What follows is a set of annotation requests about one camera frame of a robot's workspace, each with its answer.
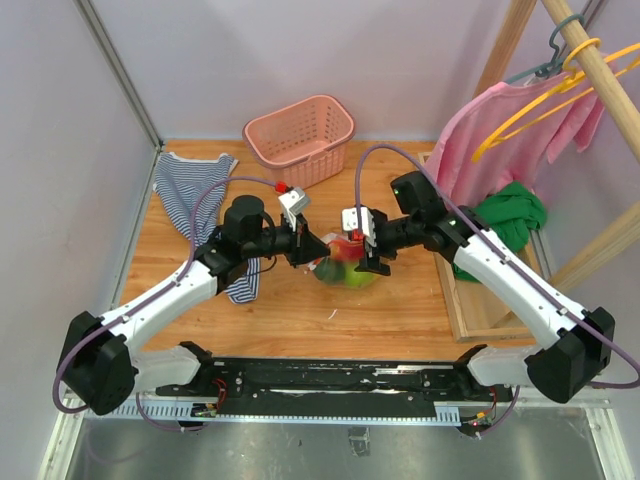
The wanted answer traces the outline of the clear zip top bag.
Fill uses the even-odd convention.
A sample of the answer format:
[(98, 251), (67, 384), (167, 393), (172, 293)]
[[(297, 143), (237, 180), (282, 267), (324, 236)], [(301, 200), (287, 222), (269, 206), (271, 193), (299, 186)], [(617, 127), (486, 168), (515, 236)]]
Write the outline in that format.
[(318, 281), (332, 287), (362, 289), (377, 280), (373, 273), (356, 270), (359, 260), (364, 257), (364, 248), (360, 243), (337, 233), (328, 233), (321, 240), (329, 248), (330, 254), (306, 265), (306, 270)]

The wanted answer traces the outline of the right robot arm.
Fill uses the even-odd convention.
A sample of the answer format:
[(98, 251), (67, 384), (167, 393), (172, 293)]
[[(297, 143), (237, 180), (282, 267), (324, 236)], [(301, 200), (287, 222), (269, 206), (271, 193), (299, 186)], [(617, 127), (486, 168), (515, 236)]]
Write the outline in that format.
[(509, 250), (466, 207), (446, 207), (420, 172), (390, 184), (402, 217), (365, 206), (345, 209), (342, 230), (364, 247), (361, 271), (387, 276), (399, 250), (422, 246), (488, 288), (528, 328), (536, 343), (521, 348), (477, 346), (453, 375), (455, 392), (474, 400), (498, 384), (536, 388), (561, 404), (609, 363), (615, 321), (603, 308), (585, 309), (556, 290)]

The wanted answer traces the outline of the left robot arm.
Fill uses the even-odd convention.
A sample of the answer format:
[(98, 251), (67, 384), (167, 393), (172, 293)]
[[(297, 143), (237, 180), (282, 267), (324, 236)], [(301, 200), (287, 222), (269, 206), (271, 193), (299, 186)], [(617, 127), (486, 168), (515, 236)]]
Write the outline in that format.
[(195, 396), (207, 393), (214, 371), (202, 348), (192, 342), (155, 352), (143, 347), (191, 308), (249, 279), (252, 259), (282, 255), (297, 267), (329, 255), (303, 215), (310, 203), (305, 192), (293, 188), (278, 201), (282, 213), (276, 225), (259, 198), (235, 198), (223, 223), (176, 272), (117, 309), (100, 316), (77, 315), (65, 338), (58, 379), (97, 415), (159, 387), (183, 387)]

